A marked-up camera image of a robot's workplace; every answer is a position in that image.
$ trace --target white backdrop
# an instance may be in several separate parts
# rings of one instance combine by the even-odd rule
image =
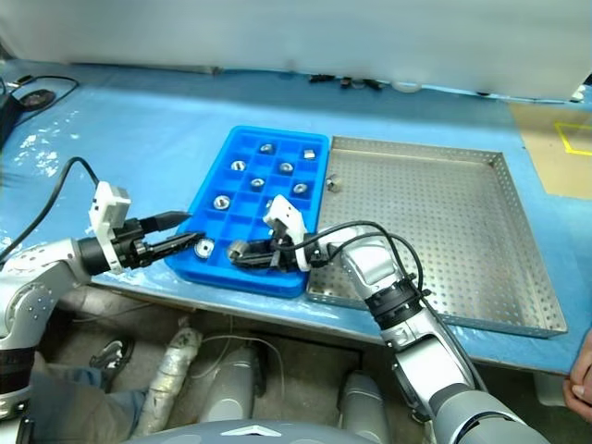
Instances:
[[[0,0],[18,58],[287,69],[566,99],[590,0]]]

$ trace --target metal nut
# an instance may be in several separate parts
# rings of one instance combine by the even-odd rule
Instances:
[[[265,143],[259,147],[259,153],[261,154],[273,154],[274,153],[274,145],[271,143]]]
[[[279,172],[281,174],[292,174],[292,172],[294,171],[294,165],[293,164],[289,164],[288,162],[284,162],[283,164],[279,164]]]
[[[216,210],[228,210],[230,207],[230,198],[224,194],[220,194],[214,199],[214,208]]]
[[[292,188],[292,191],[294,194],[304,194],[308,191],[308,185],[305,183],[297,183],[294,185],[294,188]]]
[[[234,169],[235,171],[244,171],[247,169],[247,164],[242,160],[235,160],[230,164],[230,169]]]
[[[265,181],[263,179],[256,178],[251,180],[251,190],[253,191],[260,191],[264,185]]]
[[[203,239],[200,239],[199,242],[197,242],[195,244],[195,247],[193,247],[193,250],[195,251],[195,254],[197,255],[197,257],[200,257],[202,259],[207,259],[212,254],[212,251],[214,250],[214,246],[215,246],[215,243],[213,240],[208,239],[208,238],[203,238]]]
[[[330,175],[326,180],[327,189],[331,192],[339,192],[341,190],[342,181],[337,174]]]

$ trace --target person's hand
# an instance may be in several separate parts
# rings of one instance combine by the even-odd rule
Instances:
[[[563,381],[565,405],[592,423],[592,329],[588,331],[569,379]]]

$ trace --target white bracket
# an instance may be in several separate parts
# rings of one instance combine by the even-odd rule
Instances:
[[[269,206],[269,211],[263,217],[263,221],[271,228],[274,227],[274,221],[276,220],[286,226],[286,234],[290,236],[294,245],[304,241],[304,234],[307,231],[302,219],[302,213],[281,194],[275,197]],[[296,250],[296,262],[301,271],[310,271],[311,266],[306,261],[304,249],[299,248]]]
[[[123,227],[130,204],[131,199],[127,191],[113,187],[108,182],[100,181],[89,210],[92,230],[101,245],[111,271],[116,274],[121,273],[123,267],[111,243],[111,240],[115,238],[113,228]]]

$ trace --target perforated metal tray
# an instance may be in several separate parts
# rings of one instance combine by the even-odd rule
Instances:
[[[502,153],[336,137],[319,227],[370,219],[409,240],[447,322],[534,337],[567,331]],[[413,270],[411,256],[401,257]],[[308,295],[365,309],[338,265],[314,270]]]

